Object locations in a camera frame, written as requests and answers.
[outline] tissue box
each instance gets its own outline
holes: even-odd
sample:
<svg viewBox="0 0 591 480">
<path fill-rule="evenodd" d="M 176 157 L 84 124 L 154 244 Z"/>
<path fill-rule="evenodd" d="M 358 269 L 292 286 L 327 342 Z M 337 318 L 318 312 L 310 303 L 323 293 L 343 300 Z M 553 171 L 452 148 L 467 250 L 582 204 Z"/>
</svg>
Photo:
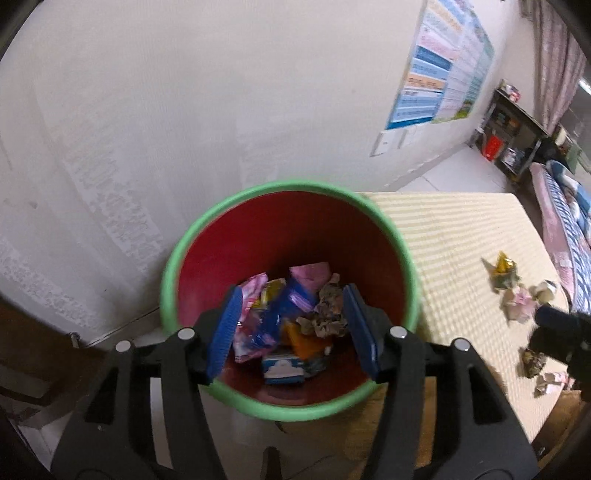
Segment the tissue box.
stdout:
<svg viewBox="0 0 591 480">
<path fill-rule="evenodd" d="M 304 366 L 293 352 L 276 352 L 262 358 L 262 373 L 266 384 L 301 383 Z"/>
</svg>

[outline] wall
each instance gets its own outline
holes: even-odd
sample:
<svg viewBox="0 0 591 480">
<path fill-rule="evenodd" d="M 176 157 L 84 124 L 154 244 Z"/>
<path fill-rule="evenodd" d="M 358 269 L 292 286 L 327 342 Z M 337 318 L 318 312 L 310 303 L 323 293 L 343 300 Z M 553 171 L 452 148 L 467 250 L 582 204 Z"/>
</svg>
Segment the wall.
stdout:
<svg viewBox="0 0 591 480">
<path fill-rule="evenodd" d="M 510 33 L 507 50 L 499 69 L 501 78 L 517 87 L 519 105 L 530 115 L 535 107 L 535 42 L 534 25 L 519 17 Z"/>
<path fill-rule="evenodd" d="M 269 180 L 381 190 L 464 141 L 517 0 L 475 0 L 496 60 L 468 119 L 369 158 L 417 0 L 51 0 L 0 62 L 0 291 L 89 340 L 153 310 L 207 208 Z"/>
</svg>

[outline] pink curtain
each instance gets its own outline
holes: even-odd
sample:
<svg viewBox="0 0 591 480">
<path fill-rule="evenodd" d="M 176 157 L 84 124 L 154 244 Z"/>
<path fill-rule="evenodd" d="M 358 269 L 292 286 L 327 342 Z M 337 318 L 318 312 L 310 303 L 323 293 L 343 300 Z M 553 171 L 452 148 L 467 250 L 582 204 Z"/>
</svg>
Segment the pink curtain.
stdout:
<svg viewBox="0 0 591 480">
<path fill-rule="evenodd" d="M 538 49 L 536 117 L 551 134 L 573 100 L 587 58 L 545 0 L 535 2 L 534 29 Z"/>
</svg>

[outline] trash can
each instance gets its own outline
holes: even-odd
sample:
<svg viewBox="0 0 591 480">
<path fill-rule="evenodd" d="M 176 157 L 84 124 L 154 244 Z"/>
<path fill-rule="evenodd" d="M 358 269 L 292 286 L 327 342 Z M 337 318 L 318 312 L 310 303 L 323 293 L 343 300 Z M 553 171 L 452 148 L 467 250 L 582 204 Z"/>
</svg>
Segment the trash can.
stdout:
<svg viewBox="0 0 591 480">
<path fill-rule="evenodd" d="M 354 282 L 366 303 L 414 331 L 418 280 L 391 221 L 368 199 L 323 183 L 285 181 L 240 192 L 208 210 L 184 234 L 161 286 L 164 329 L 192 326 L 220 305 L 231 285 L 293 265 L 327 261 L 341 285 Z M 243 364 L 231 351 L 209 393 L 242 413 L 267 420 L 314 420 L 338 413 L 376 388 L 361 370 L 350 336 L 328 369 L 299 385 L 266 385 L 260 360 Z"/>
</svg>

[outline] yellow striped tablecloth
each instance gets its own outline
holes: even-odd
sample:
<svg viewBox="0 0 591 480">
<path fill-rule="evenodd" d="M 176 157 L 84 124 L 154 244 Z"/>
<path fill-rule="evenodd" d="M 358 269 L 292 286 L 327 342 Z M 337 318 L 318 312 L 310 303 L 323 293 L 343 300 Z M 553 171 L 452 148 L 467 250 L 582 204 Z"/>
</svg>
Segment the yellow striped tablecloth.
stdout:
<svg viewBox="0 0 591 480">
<path fill-rule="evenodd" d="M 560 284 L 544 244 L 517 198 L 508 193 L 364 193 L 402 233 L 422 288 L 421 335 L 448 345 L 469 339 L 501 375 L 530 441 L 554 407 L 558 394 L 534 398 L 535 379 L 519 374 L 519 349 L 527 346 L 534 322 L 507 322 L 485 261 L 500 250 L 517 262 L 522 282 Z M 568 309 L 559 290 L 554 305 Z M 545 371 L 566 367 L 550 359 Z"/>
</svg>

